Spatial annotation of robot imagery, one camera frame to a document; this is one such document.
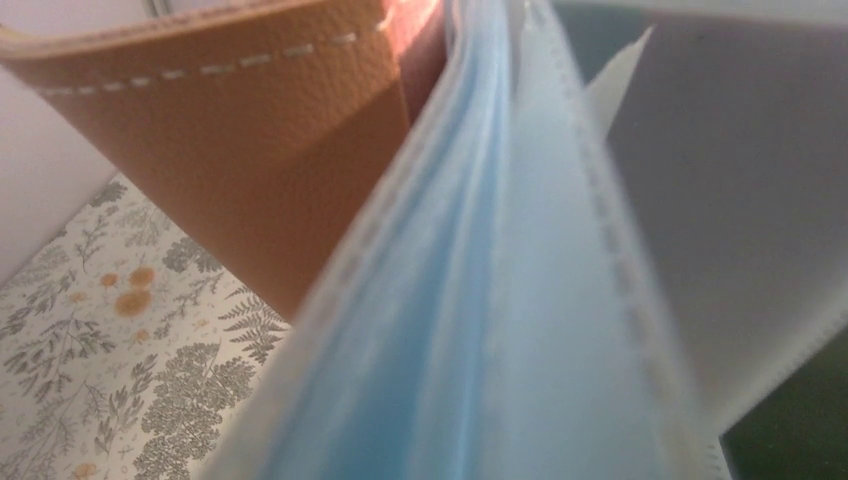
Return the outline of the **tan leather card holder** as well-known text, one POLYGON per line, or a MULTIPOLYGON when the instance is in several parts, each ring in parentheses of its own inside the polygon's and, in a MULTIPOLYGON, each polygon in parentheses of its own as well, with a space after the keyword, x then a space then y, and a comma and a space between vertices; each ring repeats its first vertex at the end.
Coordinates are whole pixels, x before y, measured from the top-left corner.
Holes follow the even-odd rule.
POLYGON ((1 68, 289 324, 207 479, 846 477, 845 2, 148 7, 1 68))

